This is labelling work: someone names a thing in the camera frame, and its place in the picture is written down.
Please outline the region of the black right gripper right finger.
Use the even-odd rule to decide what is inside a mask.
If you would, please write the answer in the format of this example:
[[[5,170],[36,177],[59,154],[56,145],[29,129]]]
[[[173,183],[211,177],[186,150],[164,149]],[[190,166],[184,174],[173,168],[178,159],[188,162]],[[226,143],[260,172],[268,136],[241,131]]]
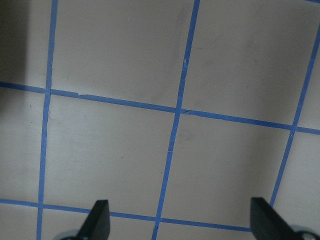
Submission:
[[[300,239],[263,197],[250,199],[250,230],[256,240]]]

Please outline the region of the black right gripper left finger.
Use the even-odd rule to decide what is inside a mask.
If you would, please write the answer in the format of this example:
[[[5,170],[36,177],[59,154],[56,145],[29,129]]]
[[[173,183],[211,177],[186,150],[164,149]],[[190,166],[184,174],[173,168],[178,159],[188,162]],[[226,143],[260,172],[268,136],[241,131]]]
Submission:
[[[109,202],[108,200],[97,200],[75,236],[75,239],[107,240],[110,235],[110,229]]]

